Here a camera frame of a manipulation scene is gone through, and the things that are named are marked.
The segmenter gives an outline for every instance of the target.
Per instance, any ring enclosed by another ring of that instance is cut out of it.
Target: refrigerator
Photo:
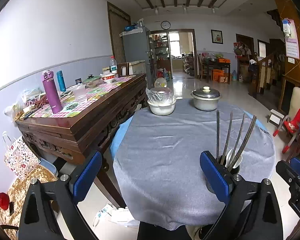
[[[153,48],[153,41],[150,31],[145,27],[139,27],[132,31],[120,34],[123,39],[124,54],[126,62],[144,61],[144,70],[141,73],[146,74],[147,87],[154,87],[156,78],[156,57]]]

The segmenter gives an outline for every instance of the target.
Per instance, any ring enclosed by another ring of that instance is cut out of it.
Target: shopping bag
[[[7,144],[5,137],[7,137],[7,139],[10,141],[10,145]],[[34,168],[39,165],[40,160],[25,144],[25,142],[22,140],[22,136],[20,136],[18,139],[14,138],[14,142],[12,142],[10,137],[7,135],[7,132],[3,132],[2,138],[6,149],[6,153],[4,154],[4,162],[22,181]]]

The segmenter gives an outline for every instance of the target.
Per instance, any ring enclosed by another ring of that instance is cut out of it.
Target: red chair
[[[292,139],[289,141],[289,143],[283,148],[282,153],[286,153],[286,151],[289,149],[297,135],[300,133],[300,109],[296,113],[296,116],[291,121],[291,117],[289,115],[286,115],[283,120],[281,121],[279,127],[277,130],[274,131],[273,136],[275,137],[279,130],[281,129],[282,125],[286,127],[288,132],[292,134]]]

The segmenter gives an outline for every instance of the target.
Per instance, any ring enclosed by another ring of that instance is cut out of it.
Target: purple water bottle
[[[57,92],[56,84],[53,79],[53,71],[45,70],[42,72],[41,80],[44,90],[49,100],[49,105],[54,114],[59,113],[63,107]]]

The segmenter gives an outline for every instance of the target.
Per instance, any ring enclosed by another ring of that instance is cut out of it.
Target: framed picture
[[[223,44],[222,31],[211,30],[212,43]]]

